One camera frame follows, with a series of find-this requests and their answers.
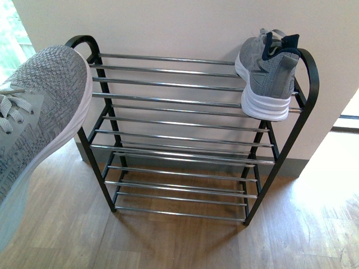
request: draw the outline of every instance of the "metal shoe rack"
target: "metal shoe rack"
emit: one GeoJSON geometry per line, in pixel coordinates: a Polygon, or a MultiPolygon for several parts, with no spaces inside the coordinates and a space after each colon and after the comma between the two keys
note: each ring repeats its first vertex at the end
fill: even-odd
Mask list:
{"type": "Polygon", "coordinates": [[[105,54],[99,51],[95,39],[86,35],[75,36],[66,45],[75,48],[81,43],[87,43],[91,49],[88,62],[97,72],[93,81],[102,90],[94,92],[93,97],[102,98],[105,105],[90,134],[86,136],[81,128],[78,135],[111,211],[208,217],[248,225],[316,103],[319,77],[310,53],[300,49],[309,77],[309,93],[306,98],[295,81],[289,111],[295,115],[289,117],[297,119],[288,121],[294,122],[293,129],[280,150],[271,122],[252,119],[241,112],[239,101],[243,88],[237,85],[243,85],[243,81],[236,75],[233,62],[105,54]],[[122,62],[103,64],[104,58],[122,62]],[[185,64],[193,69],[205,66],[206,70],[151,66],[158,63],[165,67],[185,64]],[[105,70],[107,75],[117,72],[120,78],[109,78],[105,70]],[[222,101],[226,96],[229,102],[222,101]],[[114,143],[95,143],[98,136],[111,136],[114,143]],[[103,171],[94,150],[108,152],[103,171]],[[262,155],[265,151],[271,154],[270,160],[257,157],[257,153],[262,155]],[[163,167],[153,167],[154,162],[163,167]],[[262,166],[270,167],[264,184],[262,166]],[[118,181],[106,179],[110,170],[121,172],[118,181]],[[218,170],[229,173],[218,173],[218,170]],[[162,181],[149,182],[147,173],[158,175],[162,181]],[[123,197],[139,202],[128,206],[123,197]],[[144,208],[148,203],[141,199],[163,201],[165,205],[175,202],[179,210],[144,208]],[[182,212],[184,203],[193,210],[182,212]],[[205,214],[194,212],[203,205],[210,210],[205,214]]]}

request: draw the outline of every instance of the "white wall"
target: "white wall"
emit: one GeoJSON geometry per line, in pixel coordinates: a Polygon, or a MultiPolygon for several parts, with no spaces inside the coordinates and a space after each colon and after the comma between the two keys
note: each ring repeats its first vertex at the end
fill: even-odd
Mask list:
{"type": "MultiPolygon", "coordinates": [[[[291,158],[312,156],[359,88],[359,1],[13,1],[35,50],[89,34],[102,52],[233,61],[259,28],[299,33],[316,60],[320,96],[291,158]]],[[[288,125],[275,126],[280,143],[288,125]]]]}

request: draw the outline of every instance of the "white shoelace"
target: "white shoelace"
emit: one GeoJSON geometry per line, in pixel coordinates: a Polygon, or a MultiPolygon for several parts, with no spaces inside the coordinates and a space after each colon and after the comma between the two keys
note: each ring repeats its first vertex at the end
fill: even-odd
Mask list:
{"type": "MultiPolygon", "coordinates": [[[[282,32],[282,31],[280,31],[280,30],[278,30],[278,29],[273,29],[273,30],[271,30],[271,31],[268,31],[268,30],[266,30],[266,29],[264,29],[264,28],[260,29],[260,34],[261,34],[261,35],[266,35],[266,34],[269,33],[269,32],[274,32],[274,33],[280,35],[281,37],[285,37],[285,36],[286,36],[286,34],[285,34],[284,32],[282,32]]],[[[272,50],[271,53],[269,53],[269,55],[274,55],[275,52],[277,51],[277,49],[279,49],[281,46],[282,46],[282,41],[277,40],[276,38],[274,38],[274,39],[273,39],[273,42],[272,42],[272,44],[271,44],[271,47],[274,48],[274,49],[272,50]]]]}
{"type": "Polygon", "coordinates": [[[18,108],[22,108],[30,114],[34,114],[32,105],[16,96],[16,94],[25,92],[25,90],[14,90],[10,87],[10,84],[11,82],[8,82],[0,86],[0,127],[6,133],[11,133],[13,130],[11,123],[7,119],[8,117],[12,117],[15,122],[19,124],[24,121],[18,108]]]}

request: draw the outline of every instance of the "gray sneaker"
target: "gray sneaker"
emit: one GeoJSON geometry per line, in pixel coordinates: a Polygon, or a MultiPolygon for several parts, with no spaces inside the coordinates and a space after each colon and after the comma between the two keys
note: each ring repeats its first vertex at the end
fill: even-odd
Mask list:
{"type": "Polygon", "coordinates": [[[299,35],[261,29],[258,37],[245,41],[235,66],[247,83],[242,94],[242,109],[247,115],[270,121],[286,119],[300,57],[298,39],[299,35]]]}
{"type": "Polygon", "coordinates": [[[87,62],[51,46],[0,86],[0,252],[20,224],[34,169],[81,127],[91,99],[87,62]]]}

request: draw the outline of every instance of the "laminate floor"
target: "laminate floor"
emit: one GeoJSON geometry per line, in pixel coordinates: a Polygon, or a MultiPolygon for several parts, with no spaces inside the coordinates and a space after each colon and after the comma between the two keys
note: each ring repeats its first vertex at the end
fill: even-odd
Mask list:
{"type": "Polygon", "coordinates": [[[359,268],[358,181],[359,135],[331,132],[299,178],[274,181],[248,227],[113,214],[70,141],[34,172],[0,268],[359,268]]]}

